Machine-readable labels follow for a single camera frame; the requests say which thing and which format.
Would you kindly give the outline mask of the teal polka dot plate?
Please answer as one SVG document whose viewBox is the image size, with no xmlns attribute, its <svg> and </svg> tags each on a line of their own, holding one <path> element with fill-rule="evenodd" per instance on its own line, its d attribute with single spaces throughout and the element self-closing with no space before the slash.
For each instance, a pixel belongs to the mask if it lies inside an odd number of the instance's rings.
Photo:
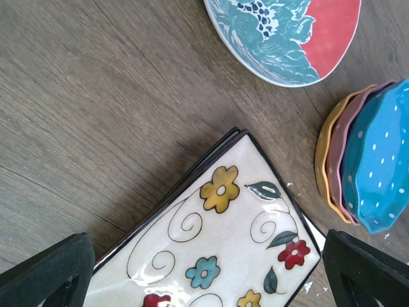
<svg viewBox="0 0 409 307">
<path fill-rule="evenodd" d="M 408 205 L 408 80 L 370 95 L 353 121 L 341 164 L 343 200 L 371 234 Z"/>
</svg>

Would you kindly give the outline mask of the pink polka dot plate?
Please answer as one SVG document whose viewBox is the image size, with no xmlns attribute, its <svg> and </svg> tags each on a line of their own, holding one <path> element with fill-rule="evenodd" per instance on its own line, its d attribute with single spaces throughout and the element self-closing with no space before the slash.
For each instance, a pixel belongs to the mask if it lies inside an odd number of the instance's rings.
<svg viewBox="0 0 409 307">
<path fill-rule="evenodd" d="M 325 170 L 328 180 L 329 200 L 335 205 L 335 209 L 341 211 L 341 215 L 347 218 L 347 222 L 359 225 L 357 220 L 350 214 L 346 205 L 343 205 L 342 184 L 341 184 L 341 162 L 346 148 L 348 131 L 350 125 L 355 120 L 366 100 L 372 94 L 396 83 L 396 80 L 389 80 L 378 86 L 370 86 L 369 89 L 354 95 L 349 99 L 346 107 L 341 112 L 334 126 L 331 128 L 331 138 L 328 155 L 325 162 Z"/>
</svg>

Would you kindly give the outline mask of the floral square plate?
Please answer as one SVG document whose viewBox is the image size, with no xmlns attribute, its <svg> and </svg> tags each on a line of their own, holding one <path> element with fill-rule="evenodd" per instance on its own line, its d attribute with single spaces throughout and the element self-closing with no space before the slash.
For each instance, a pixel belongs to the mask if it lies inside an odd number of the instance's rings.
<svg viewBox="0 0 409 307">
<path fill-rule="evenodd" d="M 287 306 L 321 259 L 249 136 L 93 273 L 85 306 Z"/>
</svg>

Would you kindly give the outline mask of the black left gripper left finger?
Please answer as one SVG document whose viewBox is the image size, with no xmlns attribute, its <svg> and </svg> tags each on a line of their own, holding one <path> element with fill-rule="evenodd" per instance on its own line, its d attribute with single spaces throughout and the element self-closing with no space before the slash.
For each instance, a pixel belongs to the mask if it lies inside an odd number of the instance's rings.
<svg viewBox="0 0 409 307">
<path fill-rule="evenodd" d="M 82 306 L 95 264 L 87 233 L 75 233 L 1 274 L 1 306 Z"/>
</svg>

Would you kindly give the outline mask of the red teal flower plate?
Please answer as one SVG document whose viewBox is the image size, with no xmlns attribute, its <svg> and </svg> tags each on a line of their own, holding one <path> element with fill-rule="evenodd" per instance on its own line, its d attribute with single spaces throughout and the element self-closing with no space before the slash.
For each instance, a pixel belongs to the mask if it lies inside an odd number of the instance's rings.
<svg viewBox="0 0 409 307">
<path fill-rule="evenodd" d="M 300 88 L 322 81 L 355 35 L 356 0 L 205 1 L 208 16 L 233 56 L 268 83 Z"/>
</svg>

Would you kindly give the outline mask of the orange polka dot plate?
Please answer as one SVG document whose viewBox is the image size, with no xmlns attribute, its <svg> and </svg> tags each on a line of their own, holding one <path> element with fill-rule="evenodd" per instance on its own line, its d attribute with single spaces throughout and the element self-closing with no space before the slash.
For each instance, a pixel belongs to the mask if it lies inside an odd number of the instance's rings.
<svg viewBox="0 0 409 307">
<path fill-rule="evenodd" d="M 352 219 L 350 217 L 347 217 L 344 213 L 342 213 L 341 210 L 337 207 L 337 205 L 334 204 L 333 201 L 331 200 L 328 186 L 328 178 L 325 171 L 325 162 L 328 155 L 332 127 L 333 124 L 338 120 L 340 115 L 343 113 L 344 109 L 349 104 L 350 100 L 355 98 L 357 95 L 365 93 L 371 88 L 374 88 L 375 86 L 376 86 L 375 84 L 371 84 L 368 87 L 364 88 L 363 90 L 356 91 L 345 96 L 345 98 L 338 102 L 333 108 L 333 110 L 331 110 L 326 120 L 324 121 L 316 142 L 316 149 L 314 155 L 314 170 L 320 196 L 327 202 L 327 205 L 333 211 L 335 211 L 338 214 L 338 216 L 347 224 L 357 223 L 353 223 Z"/>
</svg>

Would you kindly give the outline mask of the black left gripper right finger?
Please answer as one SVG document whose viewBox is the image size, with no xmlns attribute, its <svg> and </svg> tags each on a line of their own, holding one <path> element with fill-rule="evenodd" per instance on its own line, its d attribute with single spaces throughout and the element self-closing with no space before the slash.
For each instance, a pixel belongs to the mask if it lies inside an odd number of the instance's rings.
<svg viewBox="0 0 409 307">
<path fill-rule="evenodd" d="M 408 265 L 331 229 L 323 263 L 337 306 L 408 306 Z"/>
</svg>

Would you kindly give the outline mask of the cream square plate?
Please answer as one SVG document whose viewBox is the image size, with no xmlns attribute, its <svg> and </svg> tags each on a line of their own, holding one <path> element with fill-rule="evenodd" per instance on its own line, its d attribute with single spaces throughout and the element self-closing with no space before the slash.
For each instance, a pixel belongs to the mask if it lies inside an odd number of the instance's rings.
<svg viewBox="0 0 409 307">
<path fill-rule="evenodd" d="M 192 167 L 175 183 L 172 188 L 165 194 L 165 196 L 159 201 L 158 206 L 153 210 L 148 217 L 144 218 L 132 231 L 128 232 L 111 250 L 106 252 L 101 256 L 93 268 L 93 272 L 97 272 L 101 267 L 103 267 L 118 251 L 120 251 L 125 245 L 127 245 L 141 230 L 145 229 L 149 222 L 153 221 L 158 215 L 162 214 L 165 209 L 169 207 L 167 204 L 173 198 L 177 197 L 182 193 L 182 188 L 187 185 L 187 183 L 193 178 L 198 176 L 199 171 L 202 168 L 207 168 L 215 159 L 224 154 L 224 152 L 232 147 L 239 139 L 244 136 L 249 136 L 251 141 L 254 143 L 255 147 L 259 153 L 263 156 L 269 168 L 272 170 L 274 175 L 277 177 L 278 182 L 283 187 L 289 200 L 295 208 L 301 222 L 303 222 L 308 234 L 314 239 L 317 249 L 320 253 L 323 252 L 326 235 L 312 222 L 305 212 L 300 208 L 294 197 L 291 195 L 290 190 L 286 187 L 286 182 L 282 179 L 277 168 L 274 166 L 273 162 L 264 151 L 263 147 L 259 141 L 252 135 L 252 132 L 248 129 L 240 129 L 239 127 L 233 127 L 229 130 L 221 139 L 218 140 L 200 159 L 198 159 Z"/>
</svg>

